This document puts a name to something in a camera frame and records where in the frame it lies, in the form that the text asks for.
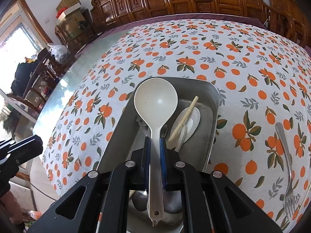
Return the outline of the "person's left hand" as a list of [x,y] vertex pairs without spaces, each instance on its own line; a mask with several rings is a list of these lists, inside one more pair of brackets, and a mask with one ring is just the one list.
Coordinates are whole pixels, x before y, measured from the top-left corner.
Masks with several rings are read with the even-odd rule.
[[21,207],[12,192],[8,191],[1,198],[1,208],[4,209],[6,216],[8,216],[13,224],[19,225],[23,222]]

